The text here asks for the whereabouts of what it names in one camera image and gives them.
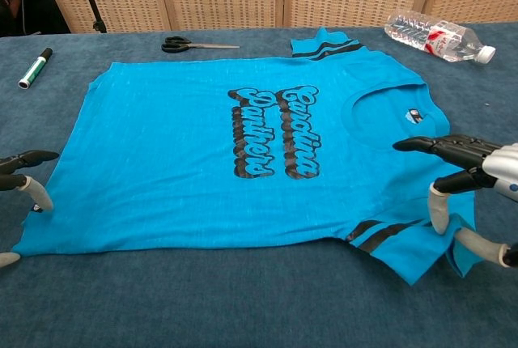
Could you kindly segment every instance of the scissor blade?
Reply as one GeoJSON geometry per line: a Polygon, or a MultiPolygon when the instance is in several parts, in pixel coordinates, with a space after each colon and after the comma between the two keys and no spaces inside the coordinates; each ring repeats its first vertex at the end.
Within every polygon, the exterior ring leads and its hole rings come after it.
{"type": "Polygon", "coordinates": [[[189,43],[187,46],[195,49],[238,49],[240,47],[234,45],[217,45],[210,43],[189,43]]]}

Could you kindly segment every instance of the scissor handle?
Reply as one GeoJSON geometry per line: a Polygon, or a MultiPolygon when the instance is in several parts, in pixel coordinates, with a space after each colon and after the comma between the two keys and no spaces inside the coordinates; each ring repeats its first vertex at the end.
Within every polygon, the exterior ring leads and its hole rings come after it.
{"type": "Polygon", "coordinates": [[[182,51],[189,50],[188,43],[164,43],[162,44],[162,51],[166,53],[181,53],[182,51]]]}
{"type": "Polygon", "coordinates": [[[191,43],[191,41],[183,36],[168,36],[165,38],[165,43],[191,43]]]}

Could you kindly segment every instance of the scissors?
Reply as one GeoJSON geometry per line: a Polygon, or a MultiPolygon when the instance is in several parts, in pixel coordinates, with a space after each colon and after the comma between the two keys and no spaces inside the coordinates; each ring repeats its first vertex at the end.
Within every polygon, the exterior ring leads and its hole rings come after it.
{"type": "Polygon", "coordinates": [[[166,53],[181,53],[189,49],[238,49],[240,46],[212,45],[208,43],[191,43],[183,36],[168,36],[162,44],[162,51],[166,53]]]}

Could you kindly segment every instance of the bottle cap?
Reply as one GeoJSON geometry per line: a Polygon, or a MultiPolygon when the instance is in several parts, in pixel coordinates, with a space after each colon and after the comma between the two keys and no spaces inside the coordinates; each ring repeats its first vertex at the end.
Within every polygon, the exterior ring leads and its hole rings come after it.
{"type": "Polygon", "coordinates": [[[492,46],[483,46],[475,57],[475,61],[480,63],[487,63],[495,55],[496,49],[492,46]]]}

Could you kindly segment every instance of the bottle label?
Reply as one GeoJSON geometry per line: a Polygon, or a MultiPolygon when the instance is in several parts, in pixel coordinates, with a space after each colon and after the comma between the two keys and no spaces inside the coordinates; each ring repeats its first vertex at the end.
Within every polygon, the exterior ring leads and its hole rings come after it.
{"type": "Polygon", "coordinates": [[[449,31],[440,25],[431,26],[427,42],[424,45],[425,51],[438,57],[442,57],[446,53],[446,49],[454,35],[454,31],[449,31]]]}

